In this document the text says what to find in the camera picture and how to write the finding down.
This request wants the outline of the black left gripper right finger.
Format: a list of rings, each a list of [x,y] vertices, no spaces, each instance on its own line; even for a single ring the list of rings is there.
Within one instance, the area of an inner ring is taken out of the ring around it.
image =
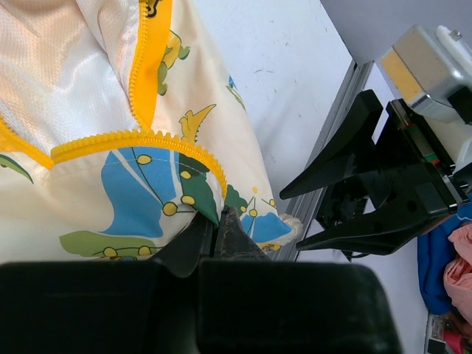
[[[222,211],[215,241],[215,257],[227,260],[270,260],[246,234],[237,210],[233,206],[225,206]]]

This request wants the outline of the yellow cream printed child jacket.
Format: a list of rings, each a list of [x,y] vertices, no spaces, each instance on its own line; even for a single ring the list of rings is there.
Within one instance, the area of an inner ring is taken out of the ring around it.
[[[245,105],[192,1],[1,3],[1,261],[140,260],[196,215],[275,251]]]

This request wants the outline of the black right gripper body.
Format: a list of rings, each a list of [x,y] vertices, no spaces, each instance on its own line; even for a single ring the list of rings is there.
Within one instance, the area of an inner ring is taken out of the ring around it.
[[[402,100],[386,106],[388,118],[375,143],[382,190],[373,198],[383,207],[399,198],[416,195],[420,202],[406,205],[432,215],[453,215],[471,202],[471,183],[456,178],[452,158],[426,120]]]

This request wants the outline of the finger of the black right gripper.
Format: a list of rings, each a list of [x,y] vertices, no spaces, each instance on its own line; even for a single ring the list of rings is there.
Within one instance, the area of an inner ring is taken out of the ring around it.
[[[346,117],[311,164],[280,192],[294,198],[378,169],[372,135],[383,112],[372,89],[357,94]]]
[[[390,255],[452,215],[443,204],[429,207],[419,198],[399,198],[374,212],[307,237],[296,244],[296,249]]]

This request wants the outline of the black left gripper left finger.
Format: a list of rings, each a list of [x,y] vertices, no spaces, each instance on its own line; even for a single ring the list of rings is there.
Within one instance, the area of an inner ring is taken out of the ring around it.
[[[150,260],[164,266],[173,276],[187,278],[202,257],[210,256],[215,225],[197,213],[189,226]]]

